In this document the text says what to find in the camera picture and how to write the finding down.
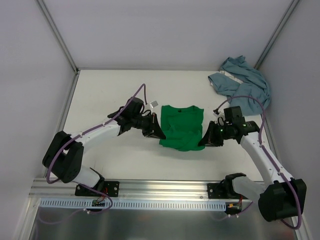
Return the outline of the green t shirt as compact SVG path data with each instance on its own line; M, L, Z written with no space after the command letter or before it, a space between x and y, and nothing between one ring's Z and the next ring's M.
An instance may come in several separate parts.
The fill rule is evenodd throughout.
M165 148L181 152L201 151L203 137L204 109L195 105L177 108L163 105L160 114L160 127L166 136L159 144Z

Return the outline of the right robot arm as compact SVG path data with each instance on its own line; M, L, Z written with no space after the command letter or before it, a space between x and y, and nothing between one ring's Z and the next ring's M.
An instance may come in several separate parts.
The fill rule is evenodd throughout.
M297 217L302 221L307 186L295 179L264 145L262 128L254 121L246 121L241 108L228 107L213 111L215 121L210 121L200 147L221 147L226 140L235 140L251 157L258 169L263 185L250 180L244 173L233 173L215 187L208 189L209 198L222 194L230 199L245 197L258 205L267 222Z

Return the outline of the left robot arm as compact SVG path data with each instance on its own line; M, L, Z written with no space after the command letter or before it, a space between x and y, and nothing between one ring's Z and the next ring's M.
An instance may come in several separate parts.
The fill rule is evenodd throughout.
M82 133L68 134L59 131L43 157L43 166L59 181L65 184L76 183L76 196L117 197L118 193L113 187L118 187L119 184L107 182L99 172L84 166L83 156L89 149L132 128L141 130L146 138L166 139L158 123L157 114L149 109L145 110L144 107L144 102L134 97L129 99L126 105L109 114L105 122Z

